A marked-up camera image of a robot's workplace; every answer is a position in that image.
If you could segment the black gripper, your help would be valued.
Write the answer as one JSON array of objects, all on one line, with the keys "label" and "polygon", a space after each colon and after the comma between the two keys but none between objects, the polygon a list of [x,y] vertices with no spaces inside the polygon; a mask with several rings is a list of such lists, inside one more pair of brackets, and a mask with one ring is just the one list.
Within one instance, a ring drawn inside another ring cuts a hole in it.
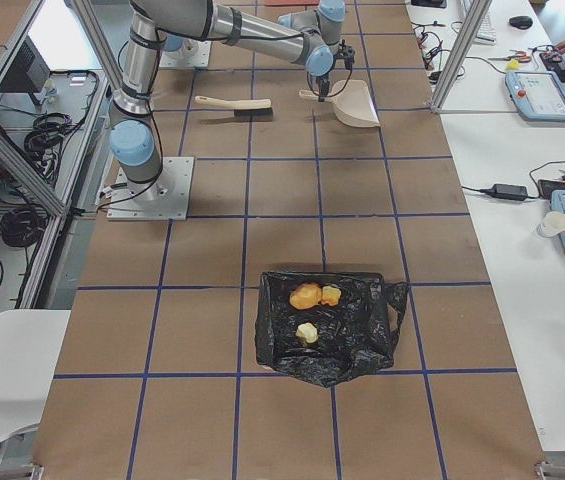
[{"label": "black gripper", "polygon": [[[348,71],[348,76],[340,87],[331,89],[330,74],[342,62]],[[341,94],[351,79],[353,66],[355,63],[355,50],[342,39],[332,52],[327,45],[320,46],[312,51],[306,61],[307,85],[309,92],[317,97],[318,102],[325,102],[327,99],[335,98]]]}]

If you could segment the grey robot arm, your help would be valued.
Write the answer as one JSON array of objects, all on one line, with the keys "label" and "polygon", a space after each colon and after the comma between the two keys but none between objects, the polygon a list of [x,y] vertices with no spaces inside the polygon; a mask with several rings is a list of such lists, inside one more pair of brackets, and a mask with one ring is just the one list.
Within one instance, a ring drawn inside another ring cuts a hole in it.
[{"label": "grey robot arm", "polygon": [[341,37],[342,1],[321,1],[311,11],[283,15],[277,22],[213,1],[134,1],[122,83],[110,107],[110,149],[126,176],[131,198],[152,200],[162,186],[160,135],[151,126],[154,83],[170,36],[220,42],[301,65],[324,99],[337,62],[351,69],[355,52]]}]

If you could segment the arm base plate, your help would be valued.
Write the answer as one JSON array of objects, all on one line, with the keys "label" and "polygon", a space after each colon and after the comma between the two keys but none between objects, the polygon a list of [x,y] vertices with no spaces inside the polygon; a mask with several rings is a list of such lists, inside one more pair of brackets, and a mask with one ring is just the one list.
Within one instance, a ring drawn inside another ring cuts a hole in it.
[{"label": "arm base plate", "polygon": [[173,70],[207,69],[211,43],[185,39],[177,50],[162,51],[159,68]]},{"label": "arm base plate", "polygon": [[106,217],[111,221],[185,220],[193,169],[193,157],[165,157],[160,177],[144,191],[144,186],[129,183],[119,168],[116,182],[126,186],[112,191],[113,205],[106,207]]}]

